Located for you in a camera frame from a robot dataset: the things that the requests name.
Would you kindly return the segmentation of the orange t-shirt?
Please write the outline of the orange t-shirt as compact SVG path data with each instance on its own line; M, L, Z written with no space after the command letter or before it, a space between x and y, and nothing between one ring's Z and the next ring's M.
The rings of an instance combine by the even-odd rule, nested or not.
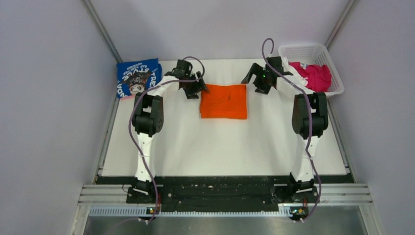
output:
M201 91L199 111L201 118L247 119L247 86L207 85Z

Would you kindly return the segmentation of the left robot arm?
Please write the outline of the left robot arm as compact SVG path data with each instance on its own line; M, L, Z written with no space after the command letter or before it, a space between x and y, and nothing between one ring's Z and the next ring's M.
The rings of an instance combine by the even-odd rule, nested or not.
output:
M204 82L205 66L193 72L193 64L187 56L178 60L176 66L167 72L152 88L136 94L132 113L128 121L128 132L138 150L138 164L134 175L133 191L144 202L159 204L159 192L155 181L155 169L151 164L151 149L154 136L164 125L164 101L168 95L183 90L187 99L197 99L198 94L207 91Z

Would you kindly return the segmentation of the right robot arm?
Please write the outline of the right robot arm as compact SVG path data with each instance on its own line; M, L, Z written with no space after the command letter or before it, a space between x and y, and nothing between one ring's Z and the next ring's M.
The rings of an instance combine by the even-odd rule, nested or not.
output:
M264 66L253 63L241 82L253 81L255 92L260 94L268 94L275 88L288 98L293 104L291 124L297 136L296 155L287 187L282 192L273 192L272 197L281 203L318 196L314 184L320 183L321 179L313 159L317 144L328 128L326 94L307 88L300 75L286 71L281 57L267 57L265 63Z

